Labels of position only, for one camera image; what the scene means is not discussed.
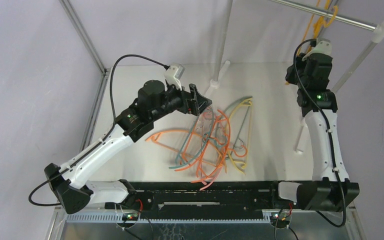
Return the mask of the teal plastic hanger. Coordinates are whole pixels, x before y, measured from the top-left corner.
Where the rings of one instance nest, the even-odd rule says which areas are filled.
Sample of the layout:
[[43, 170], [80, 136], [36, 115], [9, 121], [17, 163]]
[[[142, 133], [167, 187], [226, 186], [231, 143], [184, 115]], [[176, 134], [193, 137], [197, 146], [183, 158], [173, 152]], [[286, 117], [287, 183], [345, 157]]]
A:
[[[205, 120], [205, 121], [203, 122], [203, 123], [204, 123], [204, 127], [203, 127], [203, 128], [198, 128], [198, 129], [196, 130], [196, 132], [200, 134], [200, 133], [202, 132], [202, 130], [207, 131], [207, 130], [209, 129], [210, 122], [211, 122], [210, 120]], [[183, 144], [183, 142], [184, 142], [184, 140], [185, 140], [186, 137], [187, 137], [187, 133], [185, 133], [184, 139], [181, 141], [181, 144], [180, 144], [180, 146], [179, 146], [179, 149], [181, 148], [181, 146], [182, 146], [182, 144]], [[198, 152], [199, 148], [201, 147], [201, 145], [202, 145], [202, 144], [200, 143], [199, 137], [194, 136], [194, 137], [191, 139], [190, 144], [188, 145], [187, 153], [190, 154], [190, 155], [194, 155], [194, 154], [196, 154], [196, 153]], [[179, 162], [175, 163], [176, 155], [177, 155], [177, 153], [175, 153], [175, 156], [174, 156], [174, 163], [173, 163], [173, 165], [171, 165], [171, 166], [175, 166], [176, 164], [179, 163]]]

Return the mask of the yellow-orange plastic hanger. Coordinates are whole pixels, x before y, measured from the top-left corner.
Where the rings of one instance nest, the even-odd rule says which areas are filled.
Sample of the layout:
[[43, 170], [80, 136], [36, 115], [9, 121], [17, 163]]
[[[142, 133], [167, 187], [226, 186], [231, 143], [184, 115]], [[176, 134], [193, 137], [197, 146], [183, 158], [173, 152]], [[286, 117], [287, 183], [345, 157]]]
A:
[[321, 3], [324, 3], [322, 6], [323, 10], [333, 11], [333, 17], [319, 16], [318, 19], [315, 20], [316, 15], [313, 13], [305, 29], [302, 41], [309, 38], [317, 38], [321, 34], [321, 31], [328, 28], [335, 20], [339, 10], [339, 4], [337, 1], [332, 2], [331, 0], [317, 0], [315, 7], [321, 7]]

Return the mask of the orange plastic hanger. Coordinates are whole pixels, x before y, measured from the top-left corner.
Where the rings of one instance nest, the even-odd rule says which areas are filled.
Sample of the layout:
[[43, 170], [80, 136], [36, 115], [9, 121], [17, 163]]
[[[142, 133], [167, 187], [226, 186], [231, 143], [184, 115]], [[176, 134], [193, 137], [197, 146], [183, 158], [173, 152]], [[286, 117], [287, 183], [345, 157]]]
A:
[[[196, 132], [197, 129], [199, 129], [199, 128], [203, 129], [204, 128], [204, 126], [205, 126], [204, 121], [205, 120], [210, 120], [209, 129], [207, 131], [202, 130], [201, 133], [197, 133]], [[176, 164], [174, 166], [170, 166], [169, 169], [173, 169], [175, 171], [183, 171], [183, 170], [193, 166], [197, 162], [203, 160], [206, 147], [208, 145], [212, 144], [212, 141], [211, 141], [212, 138], [211, 137], [212, 137], [212, 132], [215, 128], [216, 120], [217, 120], [217, 116], [214, 113], [214, 110], [211, 106], [207, 107], [201, 115], [196, 117], [196, 119], [193, 121], [193, 124], [190, 127], [190, 129], [186, 130], [187, 136], [186, 136], [185, 140], [183, 141], [180, 149], [177, 151], [174, 162], [175, 163], [178, 162], [178, 164]], [[187, 159], [187, 148], [188, 148], [194, 134], [197, 134], [197, 136], [199, 137], [201, 147], [199, 148], [198, 152], [193, 154], [192, 157], [188, 160]]]

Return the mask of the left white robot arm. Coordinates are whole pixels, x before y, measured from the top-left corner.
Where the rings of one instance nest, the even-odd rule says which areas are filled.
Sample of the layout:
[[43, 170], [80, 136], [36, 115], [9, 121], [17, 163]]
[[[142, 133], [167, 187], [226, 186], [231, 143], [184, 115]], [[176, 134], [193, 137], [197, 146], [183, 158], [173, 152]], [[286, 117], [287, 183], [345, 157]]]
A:
[[211, 104], [212, 100], [200, 94], [193, 83], [186, 91], [159, 80], [147, 81], [105, 135], [67, 162], [50, 163], [44, 168], [51, 191], [69, 215], [100, 203], [133, 207], [136, 191], [127, 180], [91, 181], [90, 177], [117, 153], [150, 132], [155, 121], [175, 111], [199, 116]]

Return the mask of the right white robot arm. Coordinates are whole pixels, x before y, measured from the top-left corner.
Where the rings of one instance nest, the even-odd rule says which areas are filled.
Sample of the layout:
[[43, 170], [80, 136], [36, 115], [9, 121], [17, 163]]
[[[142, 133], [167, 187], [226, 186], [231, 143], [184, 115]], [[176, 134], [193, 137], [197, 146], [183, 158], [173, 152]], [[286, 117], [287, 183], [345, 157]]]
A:
[[342, 212], [360, 193], [351, 182], [342, 159], [337, 133], [337, 99], [327, 88], [332, 57], [324, 53], [300, 53], [288, 67], [285, 79], [298, 86], [297, 104], [309, 131], [312, 180], [282, 181], [269, 194], [269, 203], [282, 208], [293, 201], [301, 210]]

